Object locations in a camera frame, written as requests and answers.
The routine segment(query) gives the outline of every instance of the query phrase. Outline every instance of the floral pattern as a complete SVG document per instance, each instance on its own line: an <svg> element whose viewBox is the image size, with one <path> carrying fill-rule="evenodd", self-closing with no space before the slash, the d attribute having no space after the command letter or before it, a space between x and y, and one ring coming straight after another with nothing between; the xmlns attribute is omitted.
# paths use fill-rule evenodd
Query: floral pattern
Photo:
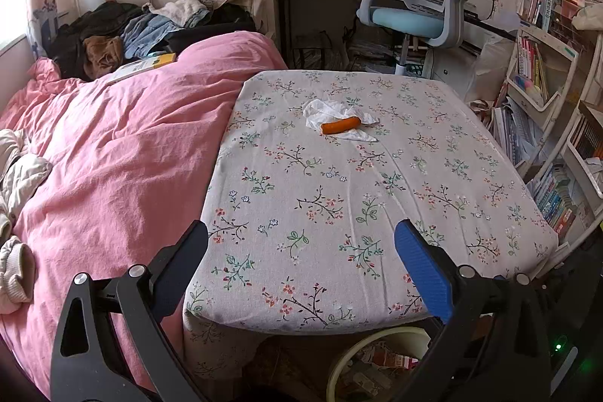
<svg viewBox="0 0 603 402"><path fill-rule="evenodd" d="M378 118L365 127L378 141L307 128L303 108L315 97ZM412 322L426 307L394 246L404 219L484 276L529 272L557 238L520 184L442 83L255 76L235 104L205 198L209 247L185 298L185 317L204 324L191 323L189 338L219 345L215 333L226 326L346 333Z"/></svg>

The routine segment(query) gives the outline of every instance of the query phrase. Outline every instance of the pink blanket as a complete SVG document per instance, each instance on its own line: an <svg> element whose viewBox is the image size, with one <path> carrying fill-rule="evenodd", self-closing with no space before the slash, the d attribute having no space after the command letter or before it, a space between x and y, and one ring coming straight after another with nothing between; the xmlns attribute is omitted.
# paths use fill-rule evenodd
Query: pink blanket
<svg viewBox="0 0 603 402"><path fill-rule="evenodd" d="M219 143L242 84L285 69L273 43L237 32L186 49L178 61L107 86L61 80L48 59L16 93L0 128L24 128L54 168L25 205L14 233L37 264L34 300L0 316L0 332L49 395L52 343L70 281L122 275L176 242L198 219ZM149 388L125 324L117 324L135 379ZM182 347L182 312L164 319Z"/></svg>

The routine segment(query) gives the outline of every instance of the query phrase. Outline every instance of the blue chair seat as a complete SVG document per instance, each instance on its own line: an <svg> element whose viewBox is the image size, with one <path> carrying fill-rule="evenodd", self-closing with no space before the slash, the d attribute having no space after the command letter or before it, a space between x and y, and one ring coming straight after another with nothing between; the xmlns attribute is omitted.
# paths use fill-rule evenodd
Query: blue chair seat
<svg viewBox="0 0 603 402"><path fill-rule="evenodd" d="M370 8L371 21L420 38L438 38L444 31L444 19L404 9Z"/></svg>

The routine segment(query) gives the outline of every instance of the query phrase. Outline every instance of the metal screw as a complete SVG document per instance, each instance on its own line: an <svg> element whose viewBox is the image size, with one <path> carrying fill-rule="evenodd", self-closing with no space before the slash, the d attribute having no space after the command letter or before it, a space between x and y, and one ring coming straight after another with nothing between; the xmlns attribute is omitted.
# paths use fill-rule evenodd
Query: metal screw
<svg viewBox="0 0 603 402"><path fill-rule="evenodd" d="M85 283L87 279L88 279L88 276L86 275L86 273L79 273L79 274L75 275L73 282L75 284L82 284L82 283Z"/></svg>
<svg viewBox="0 0 603 402"><path fill-rule="evenodd" d="M528 275L525 275L523 273L517 273L517 275L515 276L515 281L524 286L530 284L530 278L528 277Z"/></svg>
<svg viewBox="0 0 603 402"><path fill-rule="evenodd" d="M467 265L461 266L458 272L463 278L473 278L475 276L475 270Z"/></svg>
<svg viewBox="0 0 603 402"><path fill-rule="evenodd" d="M132 277L132 278L138 278L139 276L142 276L145 272L146 268L141 265L141 264L137 264L135 266L132 266L129 270L128 270L128 274Z"/></svg>

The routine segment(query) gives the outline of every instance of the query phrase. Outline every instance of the white sweater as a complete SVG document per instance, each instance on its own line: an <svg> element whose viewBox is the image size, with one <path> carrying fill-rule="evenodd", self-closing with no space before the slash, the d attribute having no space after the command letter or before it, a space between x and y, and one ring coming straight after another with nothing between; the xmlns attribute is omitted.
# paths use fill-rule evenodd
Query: white sweater
<svg viewBox="0 0 603 402"><path fill-rule="evenodd" d="M27 153L27 147L23 131L0 130L0 315L14 312L33 296L34 257L12 230L52 165Z"/></svg>

